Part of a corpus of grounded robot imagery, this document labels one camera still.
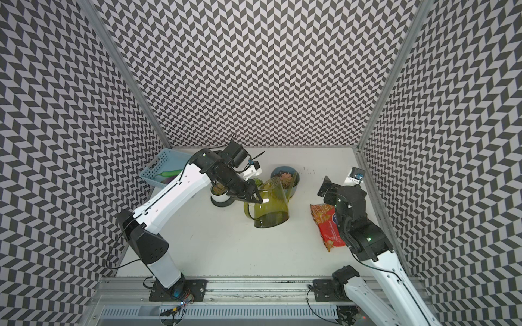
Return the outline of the green transparent watering can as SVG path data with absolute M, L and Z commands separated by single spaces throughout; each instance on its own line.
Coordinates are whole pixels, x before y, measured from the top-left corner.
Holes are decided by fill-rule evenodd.
M 246 217 L 253 221 L 255 228 L 272 228 L 289 220 L 290 198 L 287 197 L 279 178 L 270 178 L 264 182 L 259 187 L 259 192 L 263 198 L 261 204 L 243 205 Z

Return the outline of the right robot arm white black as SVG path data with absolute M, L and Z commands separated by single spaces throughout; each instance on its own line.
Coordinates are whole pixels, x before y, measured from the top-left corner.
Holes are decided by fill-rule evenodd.
M 353 258 L 368 268 L 383 289 L 382 300 L 354 266 L 333 273 L 339 296 L 359 306 L 376 325 L 440 325 L 402 266 L 384 231 L 366 213 L 367 193 L 362 180 L 348 177 L 344 184 L 325 177 L 318 191 L 324 203 L 335 209 L 338 233 Z

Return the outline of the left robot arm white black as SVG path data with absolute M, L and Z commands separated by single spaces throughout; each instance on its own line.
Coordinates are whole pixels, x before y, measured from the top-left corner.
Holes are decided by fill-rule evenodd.
M 182 172 L 158 194 L 133 211 L 116 215 L 122 237 L 158 281 L 160 288 L 181 291 L 184 276 L 169 254 L 169 243 L 160 235 L 171 217 L 195 194 L 219 183 L 234 201 L 261 203 L 253 177 L 262 172 L 258 161 L 238 143 L 223 150 L 203 148 L 194 153 Z

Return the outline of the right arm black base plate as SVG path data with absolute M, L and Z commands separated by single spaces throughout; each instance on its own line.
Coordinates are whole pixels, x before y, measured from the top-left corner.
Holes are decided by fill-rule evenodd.
M 317 302 L 348 302 L 343 287 L 331 278 L 313 280 L 313 292 Z

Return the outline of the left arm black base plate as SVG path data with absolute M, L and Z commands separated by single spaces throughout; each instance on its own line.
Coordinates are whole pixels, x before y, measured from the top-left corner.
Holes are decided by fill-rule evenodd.
M 149 295 L 150 302 L 202 302 L 205 297 L 208 281 L 206 279 L 181 278 L 172 287 L 165 288 L 155 281 Z

